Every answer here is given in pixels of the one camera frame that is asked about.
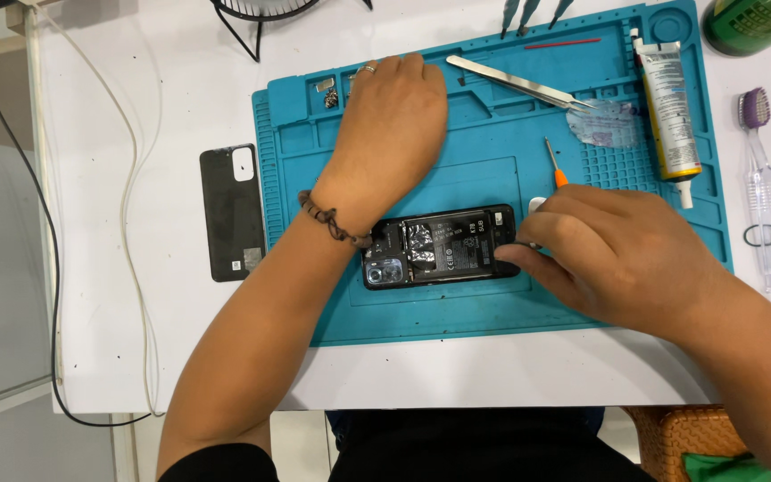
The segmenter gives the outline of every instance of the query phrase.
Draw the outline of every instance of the phone battery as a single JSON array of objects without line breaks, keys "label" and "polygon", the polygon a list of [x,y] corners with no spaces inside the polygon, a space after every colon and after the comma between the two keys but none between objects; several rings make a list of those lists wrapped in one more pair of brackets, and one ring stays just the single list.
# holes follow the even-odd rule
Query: phone battery
[{"label": "phone battery", "polygon": [[492,273],[490,214],[468,213],[415,218],[404,225],[407,261],[414,279],[439,279]]}]

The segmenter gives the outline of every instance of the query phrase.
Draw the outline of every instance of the glue tube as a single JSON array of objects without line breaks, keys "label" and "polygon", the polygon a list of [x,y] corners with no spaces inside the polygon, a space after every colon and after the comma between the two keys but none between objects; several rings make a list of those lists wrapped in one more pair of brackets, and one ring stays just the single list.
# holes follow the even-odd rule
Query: glue tube
[{"label": "glue tube", "polygon": [[692,178],[701,173],[701,160],[692,133],[680,42],[646,46],[637,36],[638,29],[632,29],[630,37],[648,97],[659,175],[663,180],[675,183],[680,192],[680,204],[683,209],[689,209],[692,207]]}]

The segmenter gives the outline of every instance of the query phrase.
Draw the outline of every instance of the dark clothing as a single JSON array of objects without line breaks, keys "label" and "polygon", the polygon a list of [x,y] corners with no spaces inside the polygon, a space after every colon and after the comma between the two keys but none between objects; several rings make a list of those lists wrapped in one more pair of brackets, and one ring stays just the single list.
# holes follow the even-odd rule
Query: dark clothing
[{"label": "dark clothing", "polygon": [[[596,437],[582,408],[364,410],[349,414],[330,482],[653,480]],[[263,450],[250,444],[227,444],[184,457],[159,482],[195,480],[278,479]]]}]

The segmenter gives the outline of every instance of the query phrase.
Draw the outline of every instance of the toothbrush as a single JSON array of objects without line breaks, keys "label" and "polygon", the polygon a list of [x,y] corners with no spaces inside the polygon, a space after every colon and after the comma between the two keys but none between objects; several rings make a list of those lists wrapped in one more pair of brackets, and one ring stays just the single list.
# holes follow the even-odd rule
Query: toothbrush
[{"label": "toothbrush", "polygon": [[739,96],[739,125],[745,131],[750,148],[749,171],[745,176],[749,211],[760,234],[757,248],[766,292],[771,293],[771,166],[757,130],[769,122],[769,100],[758,87]]}]

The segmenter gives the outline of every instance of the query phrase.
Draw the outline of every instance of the white desk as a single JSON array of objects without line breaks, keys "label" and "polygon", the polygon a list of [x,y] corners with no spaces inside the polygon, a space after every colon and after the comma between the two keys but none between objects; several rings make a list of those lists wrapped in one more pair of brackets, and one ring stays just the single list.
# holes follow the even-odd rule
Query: white desk
[{"label": "white desk", "polygon": [[[636,4],[576,2],[567,17]],[[701,9],[707,2],[700,2]],[[533,23],[551,19],[541,3]],[[266,82],[498,32],[501,0],[323,0],[266,24],[255,64],[205,0],[98,0],[49,6],[134,121],[142,160],[130,244],[156,335],[158,409],[237,283],[210,277],[199,154],[254,141],[250,94]],[[231,20],[241,32],[253,25]],[[99,83],[40,21],[30,38],[38,148],[62,241],[62,352],[71,411],[146,411],[141,324],[117,230],[129,138]],[[767,88],[771,49],[745,59],[705,48],[737,275],[760,277],[746,226],[736,95]],[[771,154],[771,122],[762,129]],[[702,403],[718,400],[675,346],[623,329],[512,334],[310,349],[283,409]]]}]

